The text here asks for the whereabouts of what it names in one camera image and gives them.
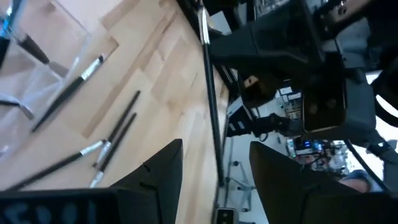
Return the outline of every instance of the transparent container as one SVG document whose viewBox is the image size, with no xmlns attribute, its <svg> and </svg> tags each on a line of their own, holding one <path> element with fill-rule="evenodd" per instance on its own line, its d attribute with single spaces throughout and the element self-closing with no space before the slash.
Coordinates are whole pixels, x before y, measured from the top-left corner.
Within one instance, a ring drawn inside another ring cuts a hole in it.
<svg viewBox="0 0 398 224">
<path fill-rule="evenodd" d="M 3 16 L 9 1 L 0 0 Z M 17 101 L 33 112 L 29 119 L 19 107 L 0 105 L 0 159 L 20 148 L 33 125 L 69 82 L 85 51 L 89 33 L 57 1 L 26 0 L 12 43 L 0 69 L 0 100 Z M 32 54 L 28 37 L 45 54 Z"/>
</svg>

